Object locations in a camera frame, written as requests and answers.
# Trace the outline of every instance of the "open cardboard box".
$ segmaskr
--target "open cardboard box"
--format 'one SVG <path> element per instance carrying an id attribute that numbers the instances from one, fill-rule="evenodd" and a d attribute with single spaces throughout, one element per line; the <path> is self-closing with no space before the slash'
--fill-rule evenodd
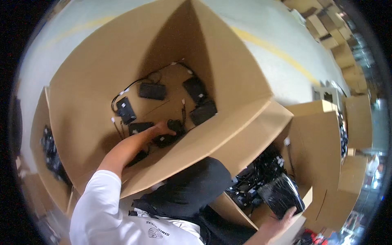
<path id="1" fill-rule="evenodd" d="M 367 149 L 373 146 L 372 110 L 368 95 L 351 96 L 344 100 L 348 147 Z"/>
<path id="2" fill-rule="evenodd" d="M 286 127 L 291 119 L 292 114 L 289 111 L 277 102 L 272 101 L 245 129 L 210 156 L 220 160 L 234 177 L 272 142 L 281 149 L 285 139 L 284 136 L 287 135 L 287 131 L 282 132 L 282 129 Z M 312 193 L 311 185 L 303 185 L 299 182 L 299 194 L 306 207 L 312 202 Z M 243 212 L 226 193 L 218 197 L 210 206 L 223 218 L 256 229 L 265 222 L 265 219 L 272 212 L 268 205 L 264 203 L 255 208 L 249 218 L 247 210 Z M 300 216 L 301 214 L 296 215 L 292 223 Z"/>
<path id="3" fill-rule="evenodd" d="M 319 101 L 316 104 L 329 103 Z M 296 116 L 288 124 L 286 131 L 290 138 L 290 155 L 296 174 L 296 181 L 313 187 L 313 201 L 304 216 L 309 221 L 315 221 L 323 204 L 327 190 L 338 189 L 341 172 L 341 147 L 339 122 L 334 109 L 320 112 L 322 107 L 307 104 L 309 112 Z M 285 159 L 285 169 L 292 174 L 288 147 L 282 148 Z"/>
<path id="4" fill-rule="evenodd" d="M 131 82 L 175 61 L 184 62 L 201 78 L 218 114 L 177 144 L 125 169 L 121 197 L 147 189 L 211 155 L 271 103 L 271 89 L 249 50 L 200 1 L 159 0 L 124 13 L 87 37 L 51 80 L 52 131 L 60 159 L 79 193 L 120 141 L 111 122 L 111 100 Z M 138 121 L 180 119 L 182 98 L 187 111 L 192 109 L 181 85 L 186 77 L 181 71 L 168 74 L 166 101 L 137 97 L 137 86 L 124 94 Z"/>
<path id="5" fill-rule="evenodd" d="M 314 232 L 320 232 L 323 227 L 339 231 L 359 197 L 366 166 L 366 157 L 347 156 L 341 168 L 338 190 L 326 191 L 317 219 L 307 220 L 305 227 Z"/>
<path id="6" fill-rule="evenodd" d="M 63 181 L 57 180 L 52 172 L 46 168 L 46 156 L 40 143 L 40 139 L 44 134 L 44 127 L 46 125 L 49 128 L 51 127 L 49 104 L 47 100 L 48 93 L 48 88 L 44 87 L 38 100 L 31 127 L 30 148 L 37 166 L 38 175 L 47 193 L 58 208 L 65 215 L 71 217 L 79 194 L 76 191 L 71 194 L 71 187 L 66 185 Z"/>

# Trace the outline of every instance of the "person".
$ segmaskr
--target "person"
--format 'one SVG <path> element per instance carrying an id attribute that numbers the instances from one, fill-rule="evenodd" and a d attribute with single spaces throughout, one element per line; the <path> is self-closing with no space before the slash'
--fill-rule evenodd
<path id="1" fill-rule="evenodd" d="M 175 135 L 166 122 L 122 140 L 102 160 L 76 204 L 70 227 L 72 245 L 85 244 L 268 244 L 290 224 L 295 207 L 282 220 L 272 215 L 256 232 L 230 223 L 208 206 L 232 185 L 229 171 L 207 157 L 134 200 L 134 211 L 119 209 L 121 175 L 153 138 Z"/>
<path id="2" fill-rule="evenodd" d="M 372 184 L 374 174 L 379 169 L 379 165 L 380 165 L 380 161 L 378 159 L 378 155 L 374 154 L 366 166 L 366 171 L 365 171 L 365 175 L 366 175 L 365 184 L 366 185 Z"/>

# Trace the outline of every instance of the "hand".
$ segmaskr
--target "hand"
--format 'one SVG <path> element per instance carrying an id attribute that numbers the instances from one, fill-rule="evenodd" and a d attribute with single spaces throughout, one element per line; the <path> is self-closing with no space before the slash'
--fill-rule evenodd
<path id="1" fill-rule="evenodd" d="M 167 122 L 165 121 L 158 122 L 157 124 L 155 124 L 154 127 L 158 135 L 162 135 L 162 134 L 176 135 L 176 132 L 168 128 Z"/>
<path id="2" fill-rule="evenodd" d="M 276 239 L 276 237 L 285 231 L 297 210 L 296 207 L 289 209 L 282 220 L 278 220 L 272 213 L 267 220 L 261 225 L 259 231 L 256 232 L 244 245 L 266 245 Z"/>
<path id="3" fill-rule="evenodd" d="M 278 220 L 275 214 L 272 213 L 272 215 L 267 218 L 266 222 L 261 225 L 259 232 L 264 234 L 263 237 L 265 237 L 267 241 L 274 240 L 277 235 L 289 227 L 295 211 L 297 211 L 296 207 L 290 208 L 282 220 Z"/>

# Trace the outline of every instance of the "concrete floor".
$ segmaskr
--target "concrete floor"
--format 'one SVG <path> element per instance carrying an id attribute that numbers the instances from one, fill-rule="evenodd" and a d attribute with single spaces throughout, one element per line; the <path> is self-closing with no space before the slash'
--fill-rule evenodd
<path id="1" fill-rule="evenodd" d="M 32 172 L 31 124 L 42 87 L 72 50 L 116 16 L 152 0 L 71 0 L 47 22 L 26 52 L 18 98 L 23 118 L 22 154 Z M 330 51 L 317 43 L 288 9 L 274 0 L 204 0 L 245 42 L 282 105 L 312 101 L 312 86 L 334 80 L 347 89 Z"/>

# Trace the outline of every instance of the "printed logo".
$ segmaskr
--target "printed logo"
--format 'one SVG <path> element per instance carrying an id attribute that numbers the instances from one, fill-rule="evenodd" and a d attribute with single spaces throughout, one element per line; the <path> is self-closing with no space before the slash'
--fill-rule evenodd
<path id="1" fill-rule="evenodd" d="M 150 228 L 148 230 L 148 237 L 149 238 L 163 238 L 160 231 L 157 228 Z"/>

